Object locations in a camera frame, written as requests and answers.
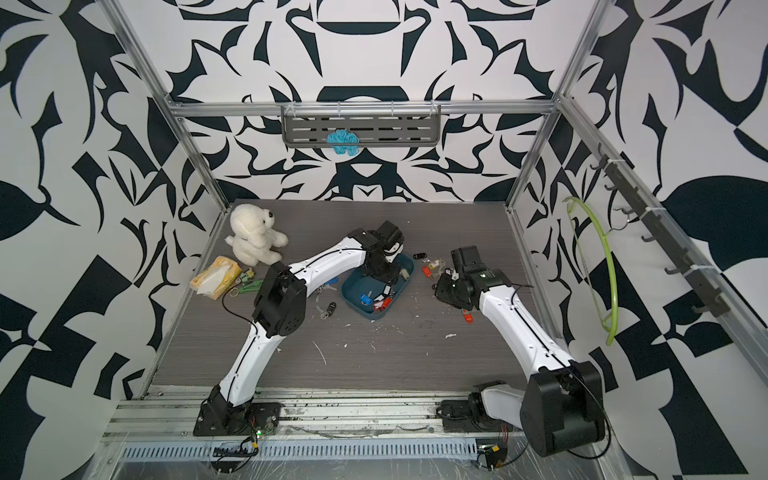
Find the white robot arm segment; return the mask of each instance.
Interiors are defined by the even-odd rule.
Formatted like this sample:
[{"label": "white robot arm segment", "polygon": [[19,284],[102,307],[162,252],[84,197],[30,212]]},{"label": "white robot arm segment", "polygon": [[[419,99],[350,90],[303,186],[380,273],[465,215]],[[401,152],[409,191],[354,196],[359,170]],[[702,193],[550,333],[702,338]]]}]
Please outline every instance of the white robot arm segment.
[{"label": "white robot arm segment", "polygon": [[[306,283],[306,296],[309,296],[333,277],[361,266],[365,259],[366,251],[360,242],[345,237],[333,247],[303,262],[291,263],[288,268],[297,279]],[[219,382],[220,391],[228,403],[238,406],[253,398],[264,368],[284,338],[282,335],[267,338],[261,323],[250,327],[248,338],[235,363]]]},{"label": "white robot arm segment", "polygon": [[604,437],[602,378],[589,362],[575,362],[523,306],[501,270],[489,269],[477,247],[451,252],[454,270],[438,280],[435,296],[456,308],[480,309],[504,337],[528,377],[524,392],[503,382],[476,386],[472,420],[504,420],[525,431],[541,456]]}]

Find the yellow tissue package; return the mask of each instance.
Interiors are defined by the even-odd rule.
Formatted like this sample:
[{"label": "yellow tissue package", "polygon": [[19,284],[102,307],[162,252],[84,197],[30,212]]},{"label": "yellow tissue package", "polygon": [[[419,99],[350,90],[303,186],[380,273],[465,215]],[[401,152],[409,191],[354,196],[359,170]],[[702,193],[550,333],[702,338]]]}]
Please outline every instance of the yellow tissue package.
[{"label": "yellow tissue package", "polygon": [[190,281],[190,288],[214,300],[232,286],[240,276],[240,265],[226,257],[216,257],[216,260],[203,272]]}]

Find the blue tray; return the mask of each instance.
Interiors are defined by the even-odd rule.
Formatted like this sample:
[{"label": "blue tray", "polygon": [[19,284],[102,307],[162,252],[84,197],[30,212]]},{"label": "blue tray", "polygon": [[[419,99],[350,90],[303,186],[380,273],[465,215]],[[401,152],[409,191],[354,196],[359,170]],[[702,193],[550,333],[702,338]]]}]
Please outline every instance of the blue tray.
[{"label": "blue tray", "polygon": [[386,315],[387,312],[392,309],[392,305],[395,304],[395,300],[397,300],[397,297],[400,296],[400,293],[406,289],[406,285],[413,276],[413,260],[411,260],[407,255],[403,255],[402,253],[399,254],[397,257],[395,257],[395,263],[397,263],[400,268],[406,269],[409,277],[407,280],[402,278],[402,275],[397,277],[397,282],[394,286],[392,286],[392,289],[395,291],[395,295],[392,297],[392,302],[389,304],[389,306],[382,312],[376,312],[373,309],[373,304],[363,305],[360,302],[360,295],[368,295],[368,292],[371,292],[371,299],[375,299],[377,296],[381,295],[386,285],[383,282],[374,280],[370,276],[363,276],[362,272],[360,271],[360,267],[355,268],[354,271],[352,271],[352,273],[349,275],[349,278],[346,279],[344,284],[341,286],[341,296],[344,297],[344,300],[347,302],[347,304],[349,304],[349,306],[352,307],[353,310],[368,320],[381,319],[384,315]]}]

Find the blue crocheted object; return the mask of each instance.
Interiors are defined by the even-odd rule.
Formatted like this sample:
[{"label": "blue crocheted object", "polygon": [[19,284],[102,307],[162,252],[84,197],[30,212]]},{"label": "blue crocheted object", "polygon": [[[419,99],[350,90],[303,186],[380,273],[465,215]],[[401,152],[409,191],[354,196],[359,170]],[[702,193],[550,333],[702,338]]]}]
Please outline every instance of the blue crocheted object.
[{"label": "blue crocheted object", "polygon": [[[359,142],[357,135],[351,131],[337,130],[328,135],[328,143],[330,144],[356,144],[357,142]],[[357,146],[350,145],[349,147],[345,147],[342,145],[334,145],[333,151],[339,155],[357,155]]]}]

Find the white debris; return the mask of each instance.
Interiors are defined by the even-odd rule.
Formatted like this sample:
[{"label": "white debris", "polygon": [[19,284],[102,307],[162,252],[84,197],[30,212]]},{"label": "white debris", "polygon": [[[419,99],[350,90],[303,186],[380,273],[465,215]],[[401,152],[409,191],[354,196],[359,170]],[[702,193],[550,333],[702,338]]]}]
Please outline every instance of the white debris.
[{"label": "white debris", "polygon": [[323,358],[323,363],[328,365],[328,362],[326,362],[326,356],[323,355],[323,351],[320,349],[320,347],[317,346],[316,343],[315,343],[315,348],[317,349],[318,352],[320,352],[320,356],[322,356],[322,358]]}]

